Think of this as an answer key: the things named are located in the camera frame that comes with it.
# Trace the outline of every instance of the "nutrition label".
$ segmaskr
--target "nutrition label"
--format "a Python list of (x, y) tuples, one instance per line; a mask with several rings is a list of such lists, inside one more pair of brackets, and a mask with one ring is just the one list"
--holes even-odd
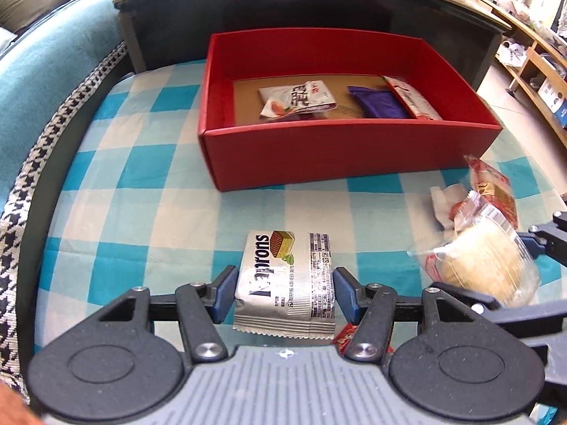
[(329, 236), (310, 233), (311, 251), (311, 317), (335, 317), (335, 290), (331, 270)]

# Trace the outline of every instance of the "blue and white checkered cloth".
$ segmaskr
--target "blue and white checkered cloth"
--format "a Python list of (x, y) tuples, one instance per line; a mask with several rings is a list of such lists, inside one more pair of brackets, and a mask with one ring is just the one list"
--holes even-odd
[[(45, 245), (37, 349), (129, 288), (170, 294), (188, 282), (211, 281), (226, 265), (239, 266), (253, 229), (328, 233), (333, 266), (362, 283), (416, 296), (430, 282), (406, 251), (440, 238), (430, 187), (466, 182), (468, 169), (219, 193), (197, 142), (203, 68), (204, 61), (192, 62), (127, 78), (94, 116)], [(483, 159), (510, 177), (521, 230), (565, 209), (508, 130)], [(538, 265), (541, 298), (561, 298), (567, 270), (545, 257)], [(219, 328), (229, 345), (267, 343), (231, 324), (232, 314)], [(175, 339), (175, 328), (160, 331)]]

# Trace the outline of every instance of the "wafer snack package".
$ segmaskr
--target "wafer snack package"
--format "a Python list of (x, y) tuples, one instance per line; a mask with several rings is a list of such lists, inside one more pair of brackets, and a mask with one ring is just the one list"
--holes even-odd
[(335, 290), (328, 235), (251, 231), (235, 299), (234, 329), (332, 339)]

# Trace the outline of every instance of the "white snack package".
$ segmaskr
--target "white snack package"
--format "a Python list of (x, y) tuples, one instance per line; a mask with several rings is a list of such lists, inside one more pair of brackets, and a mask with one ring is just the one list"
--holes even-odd
[(234, 297), (234, 329), (332, 339), (335, 290), (328, 235), (252, 230)]
[(431, 187), (431, 198), (433, 200), (433, 211), (435, 218), (443, 225), (444, 235), (446, 239), (454, 236), (455, 222), (451, 218), (453, 207), (462, 202), (467, 196), (467, 190), (463, 184), (456, 183), (449, 185), (447, 188)]
[[(287, 85), (287, 86), (261, 87), (260, 89), (258, 89), (258, 92), (260, 93), (260, 97), (262, 98), (262, 102), (264, 104), (266, 104), (270, 100), (271, 96), (279, 95), (283, 91), (290, 90), (290, 89), (292, 89), (294, 87), (298, 87), (298, 86), (301, 86), (301, 85), (300, 84), (292, 84), (292, 85)], [(315, 118), (326, 118), (327, 112), (313, 113), (313, 115), (314, 115)]]
[(335, 98), (322, 81), (277, 88), (266, 101), (260, 115), (271, 120), (294, 113), (326, 112), (337, 107)]

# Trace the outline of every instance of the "red box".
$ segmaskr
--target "red box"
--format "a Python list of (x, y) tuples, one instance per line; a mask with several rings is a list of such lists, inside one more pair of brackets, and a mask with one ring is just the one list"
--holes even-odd
[[(443, 121), (322, 119), (235, 126), (233, 82), (291, 75), (402, 76)], [(426, 42), (346, 29), (246, 30), (211, 37), (198, 135), (220, 191), (461, 168), (502, 130)]]

